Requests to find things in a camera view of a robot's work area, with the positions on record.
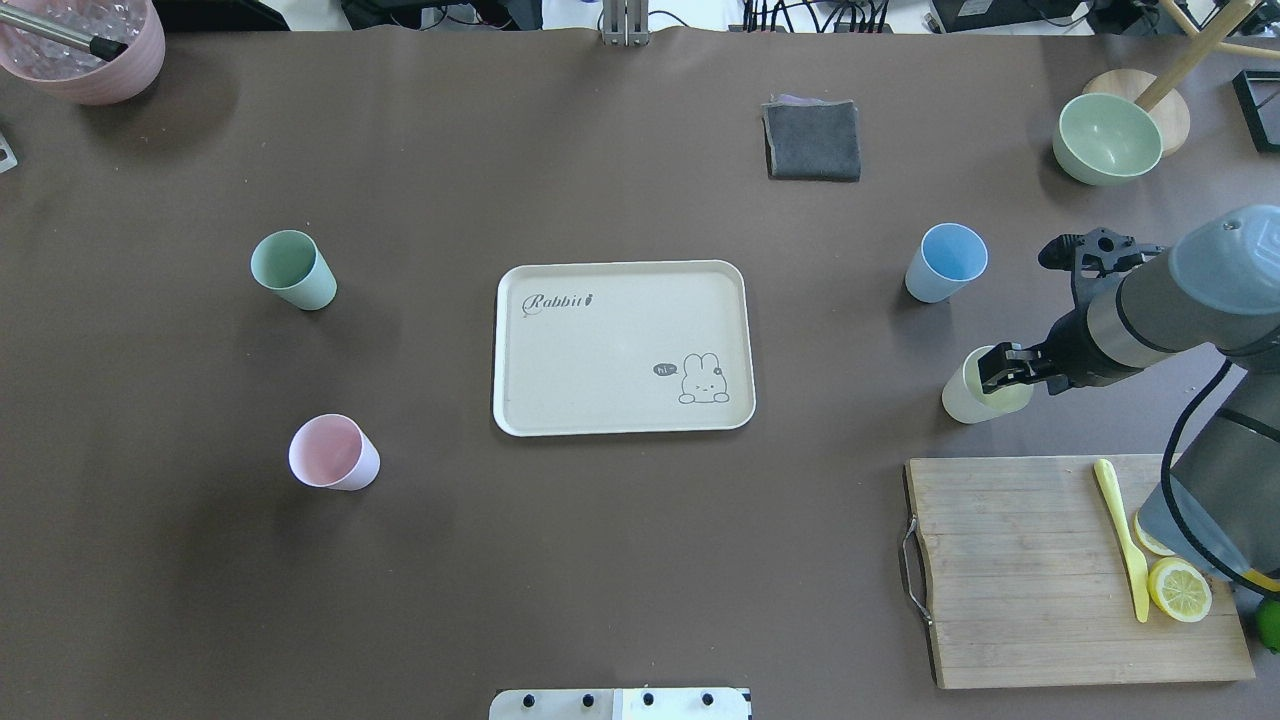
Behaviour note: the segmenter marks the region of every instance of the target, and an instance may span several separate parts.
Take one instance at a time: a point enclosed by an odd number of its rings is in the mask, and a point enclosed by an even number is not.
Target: lime
[[[1213,594],[1204,575],[1181,557],[1161,557],[1151,566],[1147,589],[1156,607],[1174,620],[1196,623],[1208,615]]]
[[[1253,621],[1258,626],[1258,639],[1271,651],[1280,655],[1280,602],[1271,598],[1262,598],[1258,611],[1253,614]]]
[[[1151,537],[1151,534],[1147,533],[1147,530],[1142,529],[1142,525],[1138,524],[1137,512],[1133,514],[1133,534],[1137,536],[1138,543],[1142,544],[1142,547],[1146,547],[1147,550],[1155,552],[1156,555],[1165,555],[1165,556],[1176,555],[1174,551],[1169,550],[1169,547],[1166,547],[1165,543]]]

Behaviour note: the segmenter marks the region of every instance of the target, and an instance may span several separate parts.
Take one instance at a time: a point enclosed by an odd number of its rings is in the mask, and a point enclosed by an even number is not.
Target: white label
[[[995,0],[966,0],[964,5],[960,5],[960,12],[956,13],[957,18],[966,18],[969,15],[984,15],[987,10],[991,9],[991,4]]]

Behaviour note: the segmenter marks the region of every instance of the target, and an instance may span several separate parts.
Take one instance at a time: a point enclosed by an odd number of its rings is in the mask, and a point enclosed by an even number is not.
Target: knife
[[[1111,524],[1115,525],[1116,537],[1120,539],[1120,552],[1124,555],[1125,571],[1129,574],[1129,589],[1133,592],[1133,614],[1138,616],[1139,623],[1146,623],[1147,611],[1151,610],[1151,596],[1147,594],[1147,556],[1129,537],[1129,521],[1124,511],[1124,500],[1120,497],[1115,465],[1103,457],[1093,464],[1093,474],[1098,478],[1102,500],[1107,503]]]

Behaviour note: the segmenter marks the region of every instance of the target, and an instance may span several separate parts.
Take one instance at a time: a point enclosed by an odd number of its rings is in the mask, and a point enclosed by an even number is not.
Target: gray towel
[[[863,176],[852,100],[782,95],[765,102],[764,141],[772,177],[856,182]]]

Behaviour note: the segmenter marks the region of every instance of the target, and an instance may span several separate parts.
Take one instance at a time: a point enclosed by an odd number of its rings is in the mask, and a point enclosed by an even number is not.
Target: wooden cutting board
[[[1160,456],[1108,459],[1132,518],[1158,480]],[[1094,460],[954,457],[908,464],[938,687],[1254,678],[1225,583],[1211,580],[1213,606],[1199,623],[1179,623],[1155,606],[1146,624],[1134,618]]]

